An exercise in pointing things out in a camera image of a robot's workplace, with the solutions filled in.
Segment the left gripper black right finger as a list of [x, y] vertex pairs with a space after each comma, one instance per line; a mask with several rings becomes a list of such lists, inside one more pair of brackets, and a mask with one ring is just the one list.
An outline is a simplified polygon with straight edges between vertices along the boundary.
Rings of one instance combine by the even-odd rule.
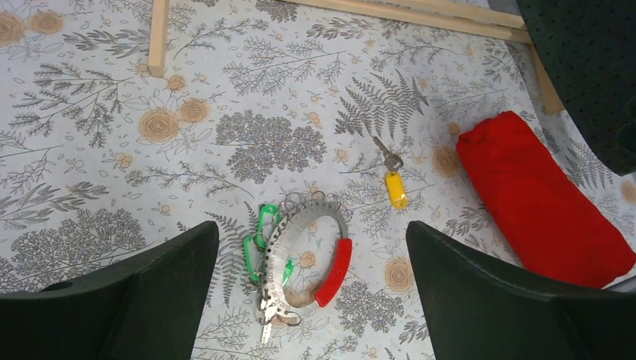
[[406, 244], [438, 359], [633, 359], [635, 293], [552, 280], [417, 220]]

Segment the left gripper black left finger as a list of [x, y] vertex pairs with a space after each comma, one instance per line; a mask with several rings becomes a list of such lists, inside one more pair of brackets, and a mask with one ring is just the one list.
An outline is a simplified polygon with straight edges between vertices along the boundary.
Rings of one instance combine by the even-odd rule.
[[1, 296], [3, 359], [189, 359], [219, 248], [210, 220], [39, 292]]

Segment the large keyring with red handle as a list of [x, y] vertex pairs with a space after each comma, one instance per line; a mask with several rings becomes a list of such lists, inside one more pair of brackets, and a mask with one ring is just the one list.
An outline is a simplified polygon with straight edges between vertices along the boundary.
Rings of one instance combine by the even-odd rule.
[[[321, 190], [285, 193], [275, 204], [280, 220], [267, 226], [267, 244], [258, 267], [260, 284], [253, 293], [259, 344], [274, 339], [314, 338], [331, 323], [335, 299], [353, 258], [350, 213], [338, 196]], [[294, 271], [283, 286], [287, 259]]]

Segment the yellow headed key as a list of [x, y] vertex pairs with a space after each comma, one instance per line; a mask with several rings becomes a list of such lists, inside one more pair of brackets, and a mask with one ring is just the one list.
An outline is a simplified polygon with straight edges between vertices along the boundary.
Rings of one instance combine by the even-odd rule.
[[404, 165], [401, 157], [389, 150], [379, 137], [372, 137], [374, 144], [379, 148], [384, 157], [384, 166], [387, 169], [385, 174], [385, 186], [391, 205], [396, 209], [404, 209], [408, 204], [404, 183], [399, 170]]

